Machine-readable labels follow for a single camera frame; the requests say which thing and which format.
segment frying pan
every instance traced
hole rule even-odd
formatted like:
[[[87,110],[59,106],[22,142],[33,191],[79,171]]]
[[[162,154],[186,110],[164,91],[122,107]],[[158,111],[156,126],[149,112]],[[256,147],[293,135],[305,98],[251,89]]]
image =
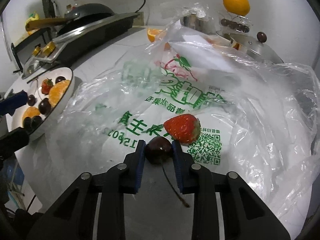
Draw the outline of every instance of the frying pan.
[[[65,15],[64,18],[47,18],[31,21],[26,24],[26,31],[65,25],[58,36],[71,30],[84,26],[114,15],[115,13],[107,6],[100,3],[88,3],[81,5]]]

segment white plate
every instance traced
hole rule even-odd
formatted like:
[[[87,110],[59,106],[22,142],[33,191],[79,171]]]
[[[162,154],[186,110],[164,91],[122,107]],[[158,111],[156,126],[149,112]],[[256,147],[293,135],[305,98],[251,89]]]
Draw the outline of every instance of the white plate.
[[[47,128],[51,125],[52,121],[54,121],[59,116],[59,114],[62,113],[62,111],[66,107],[70,97],[72,96],[73,88],[75,86],[75,80],[73,78],[73,71],[67,67],[54,69],[50,72],[47,72],[47,73],[41,75],[38,78],[38,84],[37,84],[37,81],[34,80],[30,86],[30,89],[28,91],[26,91],[28,95],[35,96],[37,101],[36,101],[36,104],[34,105],[34,107],[38,107],[39,103],[44,98],[48,97],[48,96],[41,93],[42,81],[49,78],[49,79],[52,79],[53,84],[55,84],[55,80],[59,76],[63,76],[66,78],[66,80],[70,80],[71,81],[70,85],[68,86],[66,92],[64,93],[64,95],[62,96],[62,98],[60,99],[60,101],[58,102],[56,107],[51,111],[51,113],[47,117],[45,115],[40,114],[43,121],[42,121],[41,125],[30,134],[30,136],[29,136],[30,141],[33,141],[33,140],[39,138],[41,135],[43,135],[45,133],[45,131],[47,130]],[[18,127],[22,127],[22,116],[28,107],[29,107],[29,105],[26,104],[26,105],[18,108],[15,111],[15,113],[12,117],[12,130],[14,130]]]

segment green qr code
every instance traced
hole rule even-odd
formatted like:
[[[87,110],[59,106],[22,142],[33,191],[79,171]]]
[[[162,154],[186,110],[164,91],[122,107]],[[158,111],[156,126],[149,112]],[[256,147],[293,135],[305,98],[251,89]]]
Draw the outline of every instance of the green qr code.
[[[199,138],[188,146],[187,152],[190,153],[195,162],[220,164],[220,151],[222,143],[215,135],[201,133]]]

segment metal screw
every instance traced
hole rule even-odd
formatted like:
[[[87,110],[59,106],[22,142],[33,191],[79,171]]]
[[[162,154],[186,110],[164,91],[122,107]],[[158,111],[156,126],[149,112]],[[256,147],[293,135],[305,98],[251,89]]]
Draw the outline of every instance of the metal screw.
[[[232,171],[232,172],[229,172],[229,177],[230,178],[232,178],[232,179],[236,179],[236,178],[238,178],[238,174],[236,173],[236,172],[234,172],[234,171]]]
[[[127,164],[125,164],[125,163],[119,163],[119,164],[117,165],[117,168],[118,168],[119,170],[124,170],[126,167],[127,167]]]
[[[194,164],[191,165],[191,168],[194,169],[194,170],[199,170],[199,169],[201,169],[201,165],[198,164],[198,163],[194,163]]]
[[[90,173],[84,172],[81,174],[81,179],[89,179],[90,178]]]

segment red strawberry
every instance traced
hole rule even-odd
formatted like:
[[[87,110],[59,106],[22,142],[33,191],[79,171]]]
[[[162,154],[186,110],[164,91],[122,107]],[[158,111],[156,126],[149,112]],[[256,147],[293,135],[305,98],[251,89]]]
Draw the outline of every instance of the red strawberry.
[[[43,80],[41,84],[41,93],[44,95],[49,94],[49,91],[52,87],[53,87],[53,83],[51,79],[47,78]]]
[[[190,144],[200,135],[200,122],[192,114],[175,116],[163,124],[165,130],[181,143]]]

